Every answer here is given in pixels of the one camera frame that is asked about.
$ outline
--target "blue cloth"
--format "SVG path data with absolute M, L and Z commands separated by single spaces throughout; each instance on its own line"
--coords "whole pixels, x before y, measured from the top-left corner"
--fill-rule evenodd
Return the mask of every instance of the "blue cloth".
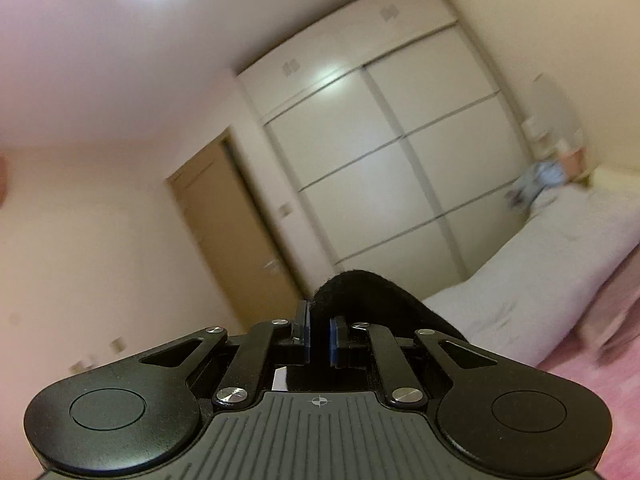
M 509 207 L 528 211 L 533 201 L 548 187 L 564 186 L 566 173 L 559 162 L 537 162 L 516 180 L 507 192 Z

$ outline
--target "silver rivet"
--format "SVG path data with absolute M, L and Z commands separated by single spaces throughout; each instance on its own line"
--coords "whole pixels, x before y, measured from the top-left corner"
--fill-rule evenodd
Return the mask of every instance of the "silver rivet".
M 416 388 L 398 388 L 391 394 L 396 402 L 408 404 L 422 400 L 422 392 Z
M 238 388 L 237 386 L 230 386 L 228 388 L 222 388 L 216 393 L 216 398 L 220 402 L 227 404 L 235 404 L 236 402 L 242 402 L 247 398 L 247 392 L 244 388 Z

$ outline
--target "white cabinet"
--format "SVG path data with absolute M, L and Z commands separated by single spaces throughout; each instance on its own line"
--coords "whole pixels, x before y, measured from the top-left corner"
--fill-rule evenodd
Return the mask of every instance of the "white cabinet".
M 444 211 L 506 184 L 527 167 L 503 106 L 496 96 L 409 136 Z
M 358 0 L 239 75 L 263 124 L 351 70 L 456 21 L 443 0 Z
M 367 67 L 405 133 L 497 91 L 485 70 L 457 27 Z
M 347 71 L 344 47 L 322 20 L 259 59 L 239 79 L 267 123 Z
M 360 71 L 269 124 L 300 187 L 396 138 Z
M 302 193 L 338 258 L 434 216 L 398 143 L 367 155 Z
M 364 269 L 391 280 L 419 300 L 460 282 L 437 222 L 345 260 L 345 270 Z
M 482 267 L 524 225 L 501 189 L 447 214 L 469 274 Z
M 353 66 L 456 21 L 443 0 L 358 0 L 329 17 Z

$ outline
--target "wooden door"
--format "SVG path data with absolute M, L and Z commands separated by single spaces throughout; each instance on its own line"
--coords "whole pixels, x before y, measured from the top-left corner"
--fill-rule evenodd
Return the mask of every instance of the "wooden door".
M 204 147 L 170 183 L 204 259 L 245 328 L 293 317 L 300 292 L 222 142 Z

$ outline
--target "white bedsheet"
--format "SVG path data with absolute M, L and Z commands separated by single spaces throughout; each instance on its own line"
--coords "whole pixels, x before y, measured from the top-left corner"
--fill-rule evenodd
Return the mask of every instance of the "white bedsheet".
M 469 280 L 424 300 L 472 344 L 537 365 L 640 243 L 640 198 L 545 191 L 523 229 Z

